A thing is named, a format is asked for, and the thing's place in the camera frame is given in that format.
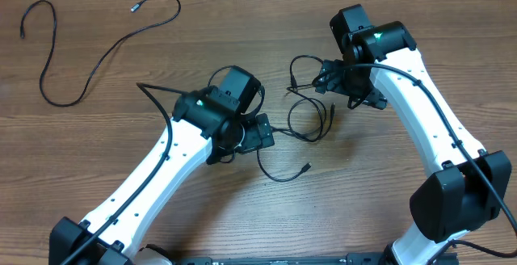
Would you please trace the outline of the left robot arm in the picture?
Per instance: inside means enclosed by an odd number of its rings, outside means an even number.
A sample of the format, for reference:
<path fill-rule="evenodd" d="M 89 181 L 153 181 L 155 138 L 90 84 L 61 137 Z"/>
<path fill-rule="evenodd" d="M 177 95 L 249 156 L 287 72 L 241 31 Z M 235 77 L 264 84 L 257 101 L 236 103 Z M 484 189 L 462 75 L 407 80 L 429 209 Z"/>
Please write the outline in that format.
<path fill-rule="evenodd" d="M 274 144 L 266 114 L 248 108 L 261 82 L 231 65 L 219 86 L 179 91 L 174 110 L 159 111 L 166 128 L 123 183 L 80 222 L 62 218 L 49 236 L 51 264 L 172 264 L 142 240 L 186 178 L 203 164 L 229 163 Z"/>

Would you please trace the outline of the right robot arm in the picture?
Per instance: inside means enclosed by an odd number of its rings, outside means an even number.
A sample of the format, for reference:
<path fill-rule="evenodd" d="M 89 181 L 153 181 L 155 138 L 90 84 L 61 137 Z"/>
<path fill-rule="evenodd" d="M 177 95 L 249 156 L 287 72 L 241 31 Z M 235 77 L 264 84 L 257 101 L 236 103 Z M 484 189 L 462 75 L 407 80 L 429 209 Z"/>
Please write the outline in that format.
<path fill-rule="evenodd" d="M 426 173 L 410 197 L 412 225 L 374 255 L 379 264 L 454 264 L 464 236 L 504 215 L 512 165 L 464 127 L 429 76 L 416 41 L 398 21 L 373 25 L 361 5 L 341 9 L 330 29 L 342 58 L 325 61 L 313 86 L 348 98 L 349 108 L 391 106 Z"/>

